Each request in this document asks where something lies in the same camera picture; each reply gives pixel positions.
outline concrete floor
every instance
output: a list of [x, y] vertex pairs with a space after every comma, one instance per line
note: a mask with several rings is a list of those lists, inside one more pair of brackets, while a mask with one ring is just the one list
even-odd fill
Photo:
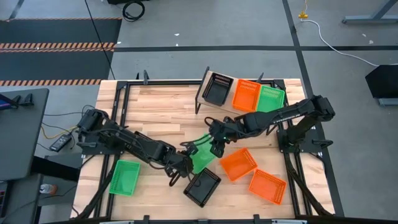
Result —
[[[116, 6], [88, 0], [94, 17], [120, 16]], [[344, 15], [370, 14], [384, 1], [310, 1], [310, 19], [320, 23], [332, 45], [398, 45], [398, 25], [344, 25]], [[0, 19], [7, 19], [16, 0], [0, 0]], [[280, 1], [151, 0], [144, 2], [146, 14], [134, 23], [123, 21], [119, 47], [166, 47], [204, 45], [292, 46], [284, 7]], [[301, 46], [323, 45], [313, 24], [297, 19], [303, 1], [289, 0]], [[398, 5], [389, 14], [398, 14]], [[81, 0], [25, 0], [17, 17], [87, 17]], [[397, 51], [349, 52], [374, 63], [397, 63]], [[359, 60], [335, 52], [304, 52], [314, 94], [330, 99], [336, 117], [323, 124], [343, 209], [347, 217], [398, 220], [398, 108], [377, 105], [364, 77], [373, 69]], [[295, 52], [198, 51], [119, 52], [112, 68], [118, 79], [133, 79], [146, 69], [155, 78], [201, 78], [206, 66], [241, 78], [301, 78]], [[1, 87], [11, 91], [21, 87]], [[51, 86], [46, 113], [80, 111], [94, 105], [98, 86]], [[68, 109], [59, 107], [60, 99]], [[79, 115], [45, 118], [48, 124], [68, 128]], [[48, 130], [49, 134], [57, 130]], [[39, 142], [48, 146], [40, 136]], [[64, 149], [60, 153], [70, 153]], [[51, 154], [40, 147], [37, 155]], [[41, 223], [65, 220], [70, 205], [47, 206]]]

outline green plastic basket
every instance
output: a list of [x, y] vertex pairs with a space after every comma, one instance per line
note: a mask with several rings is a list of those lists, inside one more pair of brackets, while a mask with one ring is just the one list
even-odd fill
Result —
[[132, 196], [136, 188], [139, 169], [139, 163], [118, 160], [109, 192], [111, 194]]
[[213, 161], [216, 157], [213, 153], [210, 152], [211, 149], [211, 137], [202, 139], [200, 141], [195, 142], [195, 145], [198, 148], [198, 152], [195, 155], [191, 155], [191, 159], [193, 162], [193, 173], [199, 174], [206, 166]]
[[270, 112], [284, 106], [285, 91], [262, 86], [257, 111]]

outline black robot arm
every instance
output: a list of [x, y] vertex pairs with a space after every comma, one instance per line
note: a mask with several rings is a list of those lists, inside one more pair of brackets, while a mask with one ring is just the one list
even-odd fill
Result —
[[[78, 123], [78, 145], [82, 148], [106, 147], [127, 151], [155, 169], [164, 169], [172, 178], [173, 186], [180, 177], [187, 177], [193, 170], [190, 151], [177, 152], [176, 148], [163, 141], [153, 140], [142, 133], [131, 132], [110, 120], [101, 110], [88, 110]], [[155, 167], [152, 162], [161, 165]]]
[[313, 96], [294, 105], [286, 106], [270, 112], [253, 112], [234, 119], [225, 117], [223, 121], [213, 118], [205, 118], [205, 123], [210, 127], [209, 133], [213, 137], [212, 153], [222, 157], [225, 143], [236, 142], [239, 139], [259, 136], [269, 126], [287, 121], [289, 119], [304, 116], [296, 125], [287, 130], [286, 141], [290, 144], [297, 143], [305, 136], [305, 133], [319, 121], [329, 121], [335, 115], [327, 98]]

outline orange plastic basket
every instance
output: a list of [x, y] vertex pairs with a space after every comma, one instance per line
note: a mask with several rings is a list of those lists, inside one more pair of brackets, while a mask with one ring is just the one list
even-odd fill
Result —
[[232, 182], [257, 168], [257, 164], [247, 148], [242, 148], [224, 159], [220, 159], [220, 164]]
[[249, 191], [281, 205], [286, 189], [286, 182], [262, 170], [256, 170], [251, 179]]
[[247, 80], [238, 80], [232, 106], [235, 109], [254, 112], [257, 107], [261, 84]]

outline butcher block table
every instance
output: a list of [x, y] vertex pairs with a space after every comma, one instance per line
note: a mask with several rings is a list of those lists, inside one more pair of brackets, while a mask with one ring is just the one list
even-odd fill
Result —
[[[208, 132], [204, 123], [207, 116], [222, 120], [225, 116], [235, 117], [238, 114], [221, 110], [217, 106], [208, 106], [198, 94], [206, 87], [203, 80], [150, 80], [148, 85], [143, 81], [130, 87], [125, 124], [131, 131], [139, 131], [152, 139], [165, 141], [183, 150], [181, 142], [192, 141]], [[305, 98], [300, 79], [284, 79], [289, 104], [294, 104]], [[96, 108], [112, 114], [117, 80], [103, 80], [99, 87]], [[124, 92], [122, 89], [118, 103], [116, 122], [120, 122]], [[198, 114], [195, 114], [195, 103], [202, 103]], [[258, 164], [258, 169], [264, 170], [288, 182], [284, 156], [279, 152], [276, 131], [266, 136], [265, 132], [256, 137], [242, 139], [236, 143], [227, 144], [223, 157], [247, 147]], [[229, 181], [216, 158], [207, 167], [222, 181], [210, 197], [207, 204], [201, 208], [183, 194], [188, 185], [187, 178], [180, 178], [173, 187], [169, 187], [170, 178], [164, 170], [155, 170], [145, 162], [129, 153], [124, 153], [120, 159], [139, 162], [141, 171], [137, 186], [132, 197], [115, 195], [112, 207], [112, 220], [142, 220], [149, 215], [151, 220], [196, 220], [196, 219], [253, 219], [254, 214], [260, 218], [294, 218], [292, 198], [289, 185], [286, 186], [282, 205], [275, 205], [250, 193], [249, 185], [253, 172], [236, 182]], [[334, 213], [328, 183], [322, 162], [307, 153], [301, 153], [303, 172], [308, 188], [317, 200], [329, 212]], [[73, 206], [81, 212], [94, 196], [100, 181], [101, 167], [104, 156], [97, 155], [82, 168]], [[113, 156], [109, 158], [109, 169]], [[300, 213], [304, 214], [302, 193], [296, 185]], [[106, 215], [109, 188], [102, 198], [100, 216]]]

